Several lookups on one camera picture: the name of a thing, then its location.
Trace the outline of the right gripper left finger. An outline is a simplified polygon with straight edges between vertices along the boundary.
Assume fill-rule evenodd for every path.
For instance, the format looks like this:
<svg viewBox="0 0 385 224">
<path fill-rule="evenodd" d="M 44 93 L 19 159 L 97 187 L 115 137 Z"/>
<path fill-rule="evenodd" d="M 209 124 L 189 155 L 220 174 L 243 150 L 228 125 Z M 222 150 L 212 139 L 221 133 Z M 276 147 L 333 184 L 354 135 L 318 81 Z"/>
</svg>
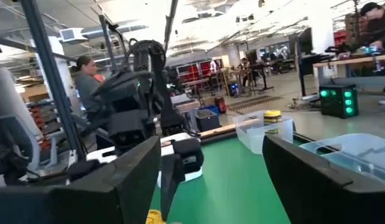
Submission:
<svg viewBox="0 0 385 224">
<path fill-rule="evenodd" d="M 0 224 L 144 223 L 159 163 L 153 136 L 68 185 L 0 187 Z"/>
</svg>

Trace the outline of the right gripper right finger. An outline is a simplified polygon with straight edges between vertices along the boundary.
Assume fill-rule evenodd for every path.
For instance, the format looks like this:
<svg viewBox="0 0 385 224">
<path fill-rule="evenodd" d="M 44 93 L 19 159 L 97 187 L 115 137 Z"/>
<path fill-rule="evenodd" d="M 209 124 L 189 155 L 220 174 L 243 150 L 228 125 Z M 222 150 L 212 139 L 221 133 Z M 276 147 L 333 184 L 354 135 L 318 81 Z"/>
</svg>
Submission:
<svg viewBox="0 0 385 224">
<path fill-rule="evenodd" d="M 274 135 L 262 154 L 291 223 L 385 223 L 385 182 Z"/>
</svg>

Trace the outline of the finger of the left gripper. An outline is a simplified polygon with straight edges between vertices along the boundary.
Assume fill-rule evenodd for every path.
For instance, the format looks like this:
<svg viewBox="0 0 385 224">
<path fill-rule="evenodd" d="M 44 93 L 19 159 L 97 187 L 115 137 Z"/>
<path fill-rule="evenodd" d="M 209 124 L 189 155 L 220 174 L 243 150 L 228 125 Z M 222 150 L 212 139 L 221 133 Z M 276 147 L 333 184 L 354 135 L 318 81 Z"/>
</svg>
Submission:
<svg viewBox="0 0 385 224">
<path fill-rule="evenodd" d="M 171 140 L 160 157 L 160 211 L 167 221 L 178 186 L 202 170 L 204 156 L 196 138 Z"/>
<path fill-rule="evenodd" d="M 67 170 L 67 178 L 70 182 L 78 180 L 101 167 L 99 160 L 80 161 L 72 164 Z"/>
</svg>

